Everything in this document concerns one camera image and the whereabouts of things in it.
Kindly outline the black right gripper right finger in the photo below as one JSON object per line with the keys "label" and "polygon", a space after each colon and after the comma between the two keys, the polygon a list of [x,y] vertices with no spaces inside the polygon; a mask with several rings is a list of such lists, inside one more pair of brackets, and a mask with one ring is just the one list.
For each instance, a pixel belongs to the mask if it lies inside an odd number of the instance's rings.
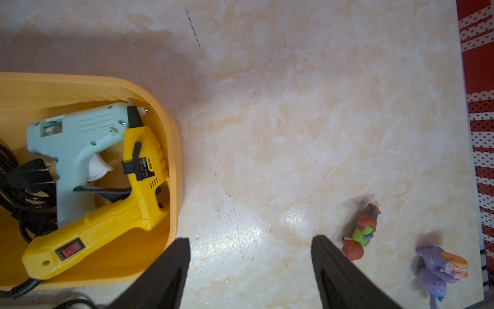
{"label": "black right gripper right finger", "polygon": [[313,238],[311,259],[323,308],[400,307],[326,236]]}

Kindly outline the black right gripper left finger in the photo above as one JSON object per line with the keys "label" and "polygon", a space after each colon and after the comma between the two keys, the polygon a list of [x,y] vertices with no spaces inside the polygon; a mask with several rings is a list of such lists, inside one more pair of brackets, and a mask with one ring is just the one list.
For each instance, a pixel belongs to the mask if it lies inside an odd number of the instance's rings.
{"label": "black right gripper left finger", "polygon": [[177,238],[108,308],[179,308],[190,265],[190,241]]}

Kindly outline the yellow hot glue gun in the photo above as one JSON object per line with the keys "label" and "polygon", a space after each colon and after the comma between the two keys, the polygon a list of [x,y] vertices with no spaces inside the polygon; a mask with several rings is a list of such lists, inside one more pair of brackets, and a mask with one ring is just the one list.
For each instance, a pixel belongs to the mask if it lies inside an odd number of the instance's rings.
{"label": "yellow hot glue gun", "polygon": [[169,179],[163,151],[142,119],[125,131],[122,171],[130,186],[125,189],[78,186],[78,193],[95,197],[94,211],[53,232],[34,238],[21,258],[28,279],[1,297],[17,299],[42,282],[76,266],[85,257],[139,228],[152,230],[166,218],[157,200],[161,185]]}

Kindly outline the mint green glue gun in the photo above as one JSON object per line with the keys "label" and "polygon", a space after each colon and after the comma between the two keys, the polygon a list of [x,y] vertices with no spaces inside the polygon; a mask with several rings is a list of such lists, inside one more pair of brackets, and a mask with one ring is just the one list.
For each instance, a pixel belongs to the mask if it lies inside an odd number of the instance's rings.
{"label": "mint green glue gun", "polygon": [[131,102],[59,115],[27,128],[29,152],[55,163],[57,226],[59,229],[94,211],[95,197],[74,189],[104,177],[112,167],[100,152],[124,140],[125,131],[148,113]]}

